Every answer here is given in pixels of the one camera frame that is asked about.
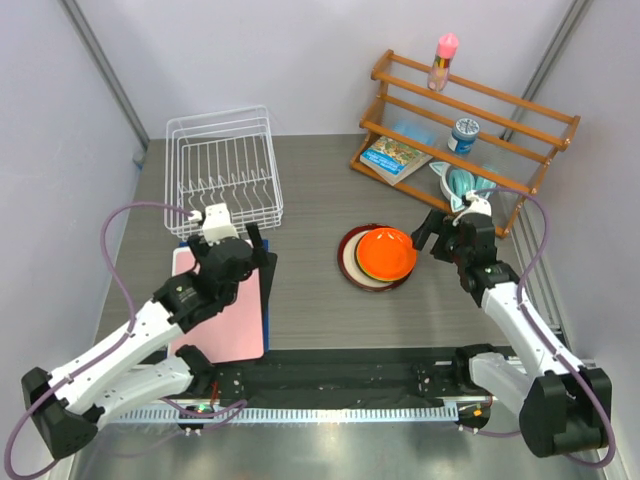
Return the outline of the orange plate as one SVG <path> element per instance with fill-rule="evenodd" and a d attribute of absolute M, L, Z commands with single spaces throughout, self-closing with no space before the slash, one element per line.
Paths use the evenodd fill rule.
<path fill-rule="evenodd" d="M 417 262 L 417 251 L 404 232 L 392 227 L 378 227 L 358 241 L 355 258 L 358 266 L 371 278 L 393 282 L 409 275 Z"/>

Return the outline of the red floral plate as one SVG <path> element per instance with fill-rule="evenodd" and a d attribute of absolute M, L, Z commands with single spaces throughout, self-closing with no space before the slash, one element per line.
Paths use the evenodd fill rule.
<path fill-rule="evenodd" d="M 356 244 L 355 260 L 363 273 L 374 280 L 381 282 L 396 280 L 394 248 L 385 242 L 367 241 L 362 237 Z"/>

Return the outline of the green plate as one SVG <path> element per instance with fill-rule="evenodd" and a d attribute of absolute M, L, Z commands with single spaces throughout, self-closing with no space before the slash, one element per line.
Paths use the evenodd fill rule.
<path fill-rule="evenodd" d="M 394 282 L 401 278 L 400 272 L 387 264 L 357 262 L 357 265 L 366 276 L 377 281 Z"/>

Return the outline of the large cream red-rimmed plate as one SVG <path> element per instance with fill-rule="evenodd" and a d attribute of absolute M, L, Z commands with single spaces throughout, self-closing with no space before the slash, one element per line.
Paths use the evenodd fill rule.
<path fill-rule="evenodd" d="M 357 287 L 370 292 L 384 292 L 398 288 L 413 272 L 394 282 L 381 282 L 366 276 L 360 270 L 355 260 L 356 244 L 364 234 L 378 227 L 390 226 L 373 223 L 352 228 L 341 239 L 336 255 L 339 269 L 345 278 Z"/>

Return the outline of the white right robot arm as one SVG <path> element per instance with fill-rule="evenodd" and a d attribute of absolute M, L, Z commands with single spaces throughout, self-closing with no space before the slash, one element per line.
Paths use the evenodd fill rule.
<path fill-rule="evenodd" d="M 521 366 L 515 368 L 488 344 L 462 347 L 451 380 L 465 395 L 481 388 L 518 418 L 519 432 L 539 458 L 606 449 L 616 441 L 611 425 L 612 383 L 587 368 L 548 328 L 528 299 L 523 279 L 499 260 L 491 210 L 470 208 L 453 218 L 428 213 L 412 233 L 415 250 L 437 237 L 431 254 L 457 268 L 460 284 L 501 329 Z"/>

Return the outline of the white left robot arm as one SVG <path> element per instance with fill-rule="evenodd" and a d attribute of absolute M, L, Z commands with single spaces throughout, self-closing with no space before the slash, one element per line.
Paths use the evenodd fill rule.
<path fill-rule="evenodd" d="M 213 363 L 193 344 L 150 369 L 133 368 L 234 306 L 242 284 L 273 264 L 258 225 L 248 223 L 245 231 L 248 236 L 241 238 L 225 225 L 191 236 L 187 244 L 196 269 L 170 277 L 133 320 L 76 359 L 23 375 L 26 415 L 54 460 L 83 449 L 113 419 L 148 401 L 184 392 L 200 399 L 211 391 Z"/>

